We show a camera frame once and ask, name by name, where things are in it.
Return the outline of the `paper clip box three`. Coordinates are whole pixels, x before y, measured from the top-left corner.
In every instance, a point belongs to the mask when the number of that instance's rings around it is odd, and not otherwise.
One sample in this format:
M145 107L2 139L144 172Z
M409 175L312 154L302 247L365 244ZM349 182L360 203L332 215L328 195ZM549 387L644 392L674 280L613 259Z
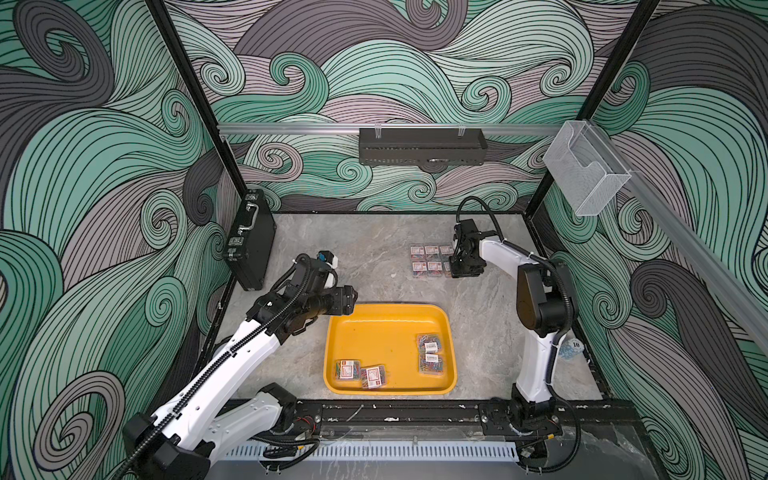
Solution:
M438 262L441 260L440 248L438 245L425 245L424 252L427 262Z

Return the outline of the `paper clip box one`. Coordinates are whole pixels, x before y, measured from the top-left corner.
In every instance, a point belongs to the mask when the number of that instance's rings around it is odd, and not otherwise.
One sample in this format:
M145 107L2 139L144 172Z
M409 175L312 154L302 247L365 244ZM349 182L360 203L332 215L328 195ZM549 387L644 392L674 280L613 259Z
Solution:
M440 245L439 252L443 260L448 260L454 254L454 248L451 245Z

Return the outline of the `small clear dice cup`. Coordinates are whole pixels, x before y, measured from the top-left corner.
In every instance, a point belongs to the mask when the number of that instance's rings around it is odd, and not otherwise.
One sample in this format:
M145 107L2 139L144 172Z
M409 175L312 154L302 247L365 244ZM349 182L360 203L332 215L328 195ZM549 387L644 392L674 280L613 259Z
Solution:
M584 344L577 338L565 340L559 348L559 357L564 360L571 360L581 355L584 351Z

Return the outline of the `paper clip box four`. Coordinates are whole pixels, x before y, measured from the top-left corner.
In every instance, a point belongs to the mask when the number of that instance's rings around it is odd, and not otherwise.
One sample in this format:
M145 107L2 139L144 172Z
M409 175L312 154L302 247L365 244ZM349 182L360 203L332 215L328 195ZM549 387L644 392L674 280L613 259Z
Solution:
M430 277L442 277L444 275L443 273L443 264L441 261L428 261L427 262L427 272Z

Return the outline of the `black corner frame post left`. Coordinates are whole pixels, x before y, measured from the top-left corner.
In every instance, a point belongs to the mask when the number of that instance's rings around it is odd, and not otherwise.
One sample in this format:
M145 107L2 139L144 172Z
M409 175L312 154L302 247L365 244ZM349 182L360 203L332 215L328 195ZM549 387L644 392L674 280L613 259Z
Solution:
M205 130L212 139L214 149L216 150L221 163L228 173L237 193L244 197L247 194L247 186L242 174L239 171L238 164L230 145L222 137L218 129L218 121L215 118L213 109L208 102L202 85L198 80L192 61L190 60L178 31L172 21L170 13L164 1L146 0L145 4L159 30L159 33L170 53L170 56L179 71L183 84L187 87Z

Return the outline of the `black corner frame post right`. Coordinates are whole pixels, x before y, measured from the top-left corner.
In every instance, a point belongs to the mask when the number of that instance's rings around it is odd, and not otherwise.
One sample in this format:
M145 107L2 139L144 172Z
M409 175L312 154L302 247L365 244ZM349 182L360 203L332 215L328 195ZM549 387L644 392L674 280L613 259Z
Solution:
M601 70L595 84L590 90L585 102L579 110L576 120L590 120L595 115L601 101L613 85L623 65L626 63L643 30L649 23L660 1L642 0L638 2L625 29L616 40L613 49L608 56L606 65ZM536 191L531 197L523 217L532 220L542 206L546 195L554 183L552 175L547 172Z

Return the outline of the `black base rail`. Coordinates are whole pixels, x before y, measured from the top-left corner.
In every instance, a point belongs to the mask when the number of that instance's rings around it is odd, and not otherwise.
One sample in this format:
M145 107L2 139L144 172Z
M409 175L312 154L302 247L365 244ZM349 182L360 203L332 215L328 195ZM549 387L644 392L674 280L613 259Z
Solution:
M353 429L384 427L458 427L484 436L512 439L555 434L575 424L632 424L639 415L632 403L619 400L571 400L536 417L525 416L510 400L300 399L281 415L277 430L294 426L327 438Z

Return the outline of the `paper clip box five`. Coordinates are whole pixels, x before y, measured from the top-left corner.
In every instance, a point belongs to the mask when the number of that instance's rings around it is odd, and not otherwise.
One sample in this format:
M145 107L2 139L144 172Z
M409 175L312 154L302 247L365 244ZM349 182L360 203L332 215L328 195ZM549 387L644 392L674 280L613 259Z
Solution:
M412 276L423 278L428 276L428 264L425 261L413 261L411 263Z

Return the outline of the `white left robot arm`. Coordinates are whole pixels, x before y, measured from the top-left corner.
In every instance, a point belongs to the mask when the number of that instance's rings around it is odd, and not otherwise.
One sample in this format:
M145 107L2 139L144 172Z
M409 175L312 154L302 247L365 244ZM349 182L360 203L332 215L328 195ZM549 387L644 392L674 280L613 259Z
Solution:
M122 479L203 479L226 453L262 433L293 425L297 399L276 383L226 411L244 381L290 337L321 316L354 311L357 291L338 280L328 250L298 255L260 296L225 346L171 400L152 414L135 414L123 428L126 457L113 473Z

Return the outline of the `paper clip box seven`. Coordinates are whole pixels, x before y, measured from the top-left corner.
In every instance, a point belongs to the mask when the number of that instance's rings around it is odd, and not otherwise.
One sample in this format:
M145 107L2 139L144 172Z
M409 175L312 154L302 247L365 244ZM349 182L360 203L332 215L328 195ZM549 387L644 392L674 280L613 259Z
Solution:
M386 368L384 365L362 367L360 379L363 390L382 388L387 384Z

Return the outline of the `paper clip box nine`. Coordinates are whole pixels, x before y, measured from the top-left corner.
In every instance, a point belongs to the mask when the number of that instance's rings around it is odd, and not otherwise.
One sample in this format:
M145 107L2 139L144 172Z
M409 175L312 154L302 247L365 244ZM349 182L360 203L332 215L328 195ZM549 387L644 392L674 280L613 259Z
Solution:
M437 334L418 335L417 347L421 353L425 354L439 354L442 352L442 342Z

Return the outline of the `paper clip box eleven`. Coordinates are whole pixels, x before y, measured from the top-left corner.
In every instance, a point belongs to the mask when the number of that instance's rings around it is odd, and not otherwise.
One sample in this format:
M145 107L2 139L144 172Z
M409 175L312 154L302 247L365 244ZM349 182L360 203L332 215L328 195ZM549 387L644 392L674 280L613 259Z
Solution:
M422 262L426 260L426 253L422 244L413 244L409 247L410 259L412 262Z

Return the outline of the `aluminium wall rail right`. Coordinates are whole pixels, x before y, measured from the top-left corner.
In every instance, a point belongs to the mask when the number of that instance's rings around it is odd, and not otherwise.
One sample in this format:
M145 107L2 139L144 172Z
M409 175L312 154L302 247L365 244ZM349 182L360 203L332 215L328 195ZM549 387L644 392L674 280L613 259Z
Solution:
M767 350L767 312L761 303L720 261L695 232L686 225L664 201L662 196L645 179L642 172L634 169L607 133L591 121L586 123L587 137L597 151L612 167L618 167L629 174L626 185L642 203L656 224L669 238L696 272L705 281L710 291L730 312L737 323L752 338L762 351Z

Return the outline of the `black wall-mounted shelf tray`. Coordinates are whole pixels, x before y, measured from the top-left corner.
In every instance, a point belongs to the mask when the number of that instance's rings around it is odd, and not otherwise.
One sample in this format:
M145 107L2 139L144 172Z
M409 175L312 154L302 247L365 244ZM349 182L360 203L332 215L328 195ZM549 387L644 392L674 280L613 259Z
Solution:
M361 128L358 157L367 166L416 166L428 172L481 165L488 143L477 128Z

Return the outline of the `clear acrylic wall holder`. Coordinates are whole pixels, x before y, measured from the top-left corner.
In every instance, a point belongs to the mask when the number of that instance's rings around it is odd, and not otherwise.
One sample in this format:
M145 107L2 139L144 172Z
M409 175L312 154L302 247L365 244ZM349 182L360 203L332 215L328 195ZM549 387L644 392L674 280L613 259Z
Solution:
M565 122L543 161L578 217L599 215L632 177L607 133L586 120Z

